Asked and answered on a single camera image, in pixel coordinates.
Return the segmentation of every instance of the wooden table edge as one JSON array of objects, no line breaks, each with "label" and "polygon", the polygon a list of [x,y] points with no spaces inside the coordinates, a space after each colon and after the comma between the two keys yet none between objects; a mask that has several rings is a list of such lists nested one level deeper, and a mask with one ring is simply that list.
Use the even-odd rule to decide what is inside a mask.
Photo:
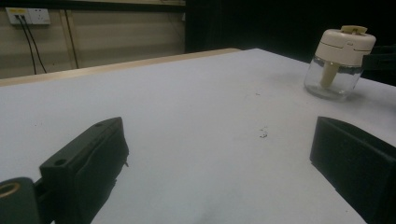
[{"label": "wooden table edge", "polygon": [[12,86],[24,83],[32,83],[32,82],[39,82],[39,81],[46,81],[46,80],[55,80],[61,78],[69,78],[69,77],[80,77],[86,75],[92,75],[97,73],[104,73],[108,71],[115,71],[120,69],[126,68],[133,68],[139,66],[146,66],[156,63],[170,63],[175,61],[182,61],[187,59],[195,59],[195,58],[202,58],[226,53],[232,53],[240,51],[240,49],[216,49],[210,51],[202,51],[196,53],[189,53],[189,54],[179,54],[161,58],[154,58],[154,59],[146,59],[128,63],[113,63],[108,65],[100,65],[95,67],[88,67],[88,68],[80,68],[80,69],[73,69],[61,72],[54,72],[54,73],[47,73],[41,75],[32,75],[27,77],[11,77],[11,78],[4,78],[0,79],[0,87],[3,86]]}]

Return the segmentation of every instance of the wall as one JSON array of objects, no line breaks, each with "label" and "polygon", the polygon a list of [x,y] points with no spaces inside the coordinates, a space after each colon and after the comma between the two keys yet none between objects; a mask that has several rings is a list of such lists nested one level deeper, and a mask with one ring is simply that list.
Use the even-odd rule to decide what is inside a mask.
[{"label": "wall", "polygon": [[[49,10],[49,16],[51,25],[30,26],[48,72],[184,52],[181,14]],[[43,73],[36,55],[35,64]],[[23,30],[0,8],[0,78],[33,74]]]},{"label": "wall", "polygon": [[[31,26],[41,59],[48,72],[71,69],[59,11],[51,10],[49,16],[50,26]],[[37,72],[43,73],[36,56],[35,60]],[[10,25],[6,10],[0,8],[0,78],[27,76],[33,73],[29,45],[22,28],[19,25]]]}]

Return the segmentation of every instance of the screw hole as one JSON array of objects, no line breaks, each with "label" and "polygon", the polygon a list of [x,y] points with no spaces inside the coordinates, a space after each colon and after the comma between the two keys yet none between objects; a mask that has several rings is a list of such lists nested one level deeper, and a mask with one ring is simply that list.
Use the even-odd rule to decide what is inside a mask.
[{"label": "screw hole", "polygon": [[55,165],[60,166],[60,165],[63,165],[65,162],[66,162],[66,160],[58,160],[55,162]]},{"label": "screw hole", "polygon": [[3,186],[0,186],[0,198],[6,197],[14,192],[16,192],[20,188],[19,183],[9,183]]}]

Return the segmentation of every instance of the electrical outlet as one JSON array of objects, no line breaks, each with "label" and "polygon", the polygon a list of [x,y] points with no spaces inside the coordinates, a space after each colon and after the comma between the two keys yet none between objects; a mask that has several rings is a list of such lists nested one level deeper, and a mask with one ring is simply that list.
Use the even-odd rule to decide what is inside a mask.
[{"label": "electrical outlet", "polygon": [[45,8],[28,8],[32,24],[50,24],[49,11]]},{"label": "electrical outlet", "polygon": [[8,19],[11,24],[20,25],[20,21],[16,16],[24,16],[26,23],[32,24],[32,20],[30,19],[29,11],[27,8],[22,7],[6,7],[6,11],[8,14]]},{"label": "electrical outlet", "polygon": [[27,24],[50,24],[50,14],[45,8],[6,7],[8,19],[11,24],[20,25],[16,16],[24,16]]}]

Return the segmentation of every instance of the dark background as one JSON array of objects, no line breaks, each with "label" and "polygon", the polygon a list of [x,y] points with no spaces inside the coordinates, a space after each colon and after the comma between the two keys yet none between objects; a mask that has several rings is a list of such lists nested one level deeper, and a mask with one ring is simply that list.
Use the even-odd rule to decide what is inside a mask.
[{"label": "dark background", "polygon": [[[327,29],[368,28],[376,46],[396,44],[396,9],[390,1],[186,0],[186,52],[265,49],[310,63]],[[396,84],[394,71],[363,77]]]}]

